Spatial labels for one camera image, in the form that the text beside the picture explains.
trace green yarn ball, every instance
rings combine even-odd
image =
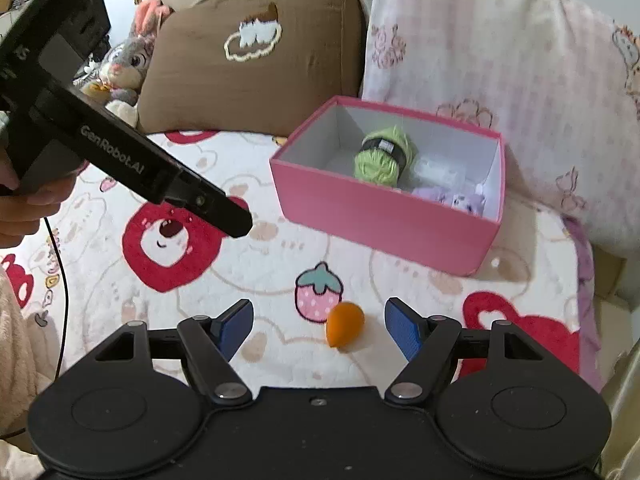
[[[396,143],[406,156],[406,166],[408,168],[415,156],[415,149],[411,141],[398,126],[380,130],[367,135],[363,143],[369,139],[382,137]],[[364,182],[379,184],[380,186],[396,187],[398,185],[399,167],[398,163],[387,152],[379,149],[359,152],[355,157],[355,170],[353,176]]]

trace orange makeup sponge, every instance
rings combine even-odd
[[[355,303],[343,301],[331,309],[326,319],[326,341],[340,348],[354,341],[364,327],[364,312]]]

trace black cable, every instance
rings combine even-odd
[[[62,368],[62,358],[65,354],[65,342],[66,342],[66,326],[69,321],[69,288],[66,285],[66,274],[65,267],[62,266],[62,258],[60,258],[60,251],[58,250],[58,245],[56,244],[56,237],[53,235],[53,231],[51,229],[51,225],[49,224],[49,219],[44,219],[44,225],[47,226],[47,231],[49,231],[49,239],[51,240],[51,245],[53,246],[53,251],[56,253],[56,258],[58,260],[58,265],[60,266],[60,274],[62,274],[62,285],[65,288],[65,320],[62,324],[62,338],[60,339],[60,355],[58,356],[58,365],[56,366],[56,375],[54,376],[54,381],[60,377],[60,368]],[[12,431],[11,433],[7,433],[4,435],[0,435],[0,440],[7,440],[8,438],[13,438],[14,436],[18,436],[27,431],[27,428],[22,428],[21,430]]]

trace human hand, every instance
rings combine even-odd
[[[76,184],[75,173],[42,186],[36,193],[26,196],[0,196],[0,248],[20,245],[26,235],[40,228],[40,219],[55,215]],[[20,179],[14,171],[4,148],[0,148],[0,184],[17,189]]]

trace pink checkered pillow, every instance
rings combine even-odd
[[[363,0],[363,99],[500,131],[508,184],[640,252],[640,41],[577,0]]]

